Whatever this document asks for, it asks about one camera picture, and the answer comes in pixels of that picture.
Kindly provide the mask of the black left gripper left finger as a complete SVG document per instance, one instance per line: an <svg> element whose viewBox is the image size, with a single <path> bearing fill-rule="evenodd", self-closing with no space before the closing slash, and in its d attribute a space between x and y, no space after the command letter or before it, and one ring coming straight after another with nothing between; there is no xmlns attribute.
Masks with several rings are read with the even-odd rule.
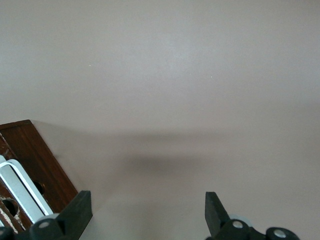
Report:
<svg viewBox="0 0 320 240"><path fill-rule="evenodd" d="M89 190L80 191L56 218L45 218L21 233L11 227L0 228L2 240L78 240L92 213L92 196Z"/></svg>

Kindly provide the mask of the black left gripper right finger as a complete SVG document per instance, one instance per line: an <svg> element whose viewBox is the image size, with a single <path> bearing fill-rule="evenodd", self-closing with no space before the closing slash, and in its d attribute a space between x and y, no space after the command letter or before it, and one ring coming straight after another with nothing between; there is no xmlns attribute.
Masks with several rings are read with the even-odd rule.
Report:
<svg viewBox="0 0 320 240"><path fill-rule="evenodd" d="M205 221L210 236L208 240L298 240L292 231L270 227L265 233L239 218L231 218L215 192L205 193Z"/></svg>

